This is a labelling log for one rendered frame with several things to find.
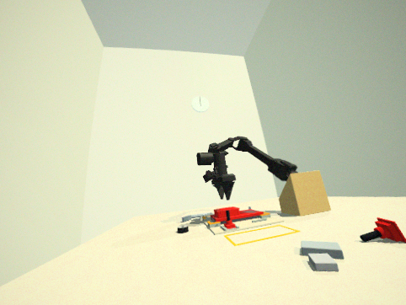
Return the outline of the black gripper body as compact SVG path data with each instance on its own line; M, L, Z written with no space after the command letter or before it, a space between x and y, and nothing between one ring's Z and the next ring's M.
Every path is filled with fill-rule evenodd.
M236 176L234 174L227 174L228 166L225 163L215 164L213 170L215 168L217 169L219 178L213 179L211 181L212 185L219 185L220 183L233 182L236 180Z

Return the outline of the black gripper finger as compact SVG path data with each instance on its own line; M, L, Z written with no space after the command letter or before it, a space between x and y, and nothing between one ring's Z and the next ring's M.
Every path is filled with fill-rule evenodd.
M223 187L221 185L213 185L213 186L217 189L221 200L223 200L223 197L224 197L224 189L223 189Z
M227 183L220 183L219 185L221 185L224 189L224 193L226 196L227 201L230 201L230 197L232 194L232 188L234 186L235 182L227 182Z

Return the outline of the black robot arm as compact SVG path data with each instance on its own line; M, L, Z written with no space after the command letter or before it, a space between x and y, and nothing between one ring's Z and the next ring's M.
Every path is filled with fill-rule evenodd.
M234 141L238 142L238 147L234 147ZM295 164L289 163L280 158L272 158L266 153L260 151L253 143L245 136L236 136L234 138L229 137L227 140L220 143L212 143L209 145L208 152L198 152L197 164L198 165L211 165L212 163L226 163L225 156L228 155L226 149L233 147L237 151L248 152L255 156L259 161L268 166L268 171L271 172L275 177L280 180L287 181L290 174L298 173L297 166ZM203 175L204 181L207 183L212 179L218 179L219 175L217 169L214 171L207 170L206 174Z

